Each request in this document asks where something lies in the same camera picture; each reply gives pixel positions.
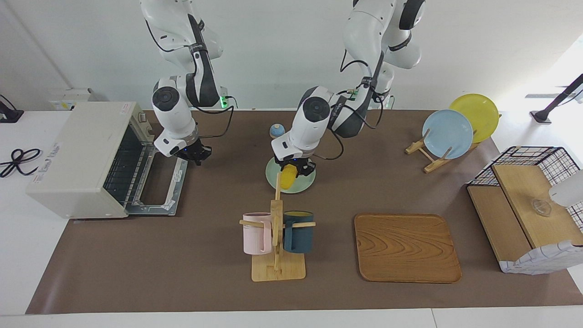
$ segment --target wall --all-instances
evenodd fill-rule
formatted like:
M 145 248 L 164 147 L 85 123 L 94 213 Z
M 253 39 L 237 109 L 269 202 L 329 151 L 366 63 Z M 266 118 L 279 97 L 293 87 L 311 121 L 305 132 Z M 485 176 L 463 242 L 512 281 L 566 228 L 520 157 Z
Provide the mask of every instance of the wall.
M 100 100 L 138 100 L 148 108 L 155 81 L 180 73 L 157 53 L 138 0 L 0 2 L 14 11 L 66 81 L 92 88 Z M 338 72 L 351 5 L 350 0 L 198 1 L 201 16 L 225 48 L 213 61 L 216 76 L 246 108 L 295 107 L 314 85 L 356 86 L 361 78 L 356 67 Z M 413 70 L 397 69 L 395 107 L 439 109 L 463 93 L 479 92 L 504 110 L 583 33 L 582 17 L 580 0 L 429 0 L 414 29 L 423 58 Z M 20 107 L 46 109 L 40 104 L 46 89 L 59 84 L 51 77 L 54 70 L 35 68 L 26 44 L 6 32 L 9 25 L 0 20 L 0 92 Z

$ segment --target black wire basket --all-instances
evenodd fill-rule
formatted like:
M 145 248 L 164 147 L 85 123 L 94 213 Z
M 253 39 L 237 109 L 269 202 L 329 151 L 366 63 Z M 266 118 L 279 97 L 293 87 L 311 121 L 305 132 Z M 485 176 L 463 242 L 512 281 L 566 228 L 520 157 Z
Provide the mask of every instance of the black wire basket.
M 536 165 L 552 186 L 579 171 L 579 166 L 563 147 L 514 146 L 490 162 L 480 174 L 468 182 L 468 186 L 500 186 L 492 171 L 493 165 Z M 583 202 L 567 208 L 567 211 L 583 231 Z

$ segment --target light green plate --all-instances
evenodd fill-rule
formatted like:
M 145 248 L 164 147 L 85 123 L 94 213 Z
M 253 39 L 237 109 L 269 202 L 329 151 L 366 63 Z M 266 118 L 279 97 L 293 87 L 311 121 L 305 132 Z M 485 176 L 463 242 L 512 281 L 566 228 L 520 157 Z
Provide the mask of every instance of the light green plate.
M 267 182 L 275 189 L 275 183 L 278 178 L 278 173 L 281 172 L 281 167 L 275 162 L 275 158 L 271 158 L 265 167 L 265 177 Z M 313 171 L 309 176 L 299 176 L 289 189 L 282 189 L 285 194 L 297 194 L 308 189 L 316 179 L 316 171 Z

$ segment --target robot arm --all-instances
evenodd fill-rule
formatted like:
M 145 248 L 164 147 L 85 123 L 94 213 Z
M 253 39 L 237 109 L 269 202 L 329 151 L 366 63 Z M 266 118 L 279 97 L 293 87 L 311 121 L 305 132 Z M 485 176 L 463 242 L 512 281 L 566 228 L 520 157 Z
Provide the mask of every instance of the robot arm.
M 342 138 L 356 136 L 364 125 L 371 100 L 382 101 L 394 78 L 391 65 L 412 68 L 420 58 L 419 47 L 411 41 L 411 29 L 421 19 L 424 0 L 354 0 L 343 39 L 347 52 L 354 58 L 349 64 L 359 65 L 363 79 L 351 100 L 317 86 L 306 92 L 289 132 L 272 141 L 276 162 L 282 167 L 293 165 L 297 175 L 308 175 L 315 169 L 309 159 L 327 127 Z M 311 97 L 318 97 L 316 109 Z M 324 108 L 318 121 L 308 118 Z
M 211 59 L 223 49 L 215 32 L 197 17 L 190 0 L 142 0 L 142 13 L 150 26 L 164 32 L 156 40 L 159 52 L 167 61 L 189 72 L 161 78 L 154 87 L 152 105 L 164 131 L 154 142 L 165 156 L 178 156 L 197 165 L 212 149 L 202 145 L 190 107 L 210 107 L 220 99 Z

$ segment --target yellow sponge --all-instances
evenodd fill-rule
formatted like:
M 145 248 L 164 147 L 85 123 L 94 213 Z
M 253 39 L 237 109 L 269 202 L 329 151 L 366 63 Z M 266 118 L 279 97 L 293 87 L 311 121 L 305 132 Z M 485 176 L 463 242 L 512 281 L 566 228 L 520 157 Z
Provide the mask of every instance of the yellow sponge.
M 282 171 L 282 189 L 289 189 L 292 187 L 293 183 L 296 181 L 297 168 L 291 164 L 286 165 Z

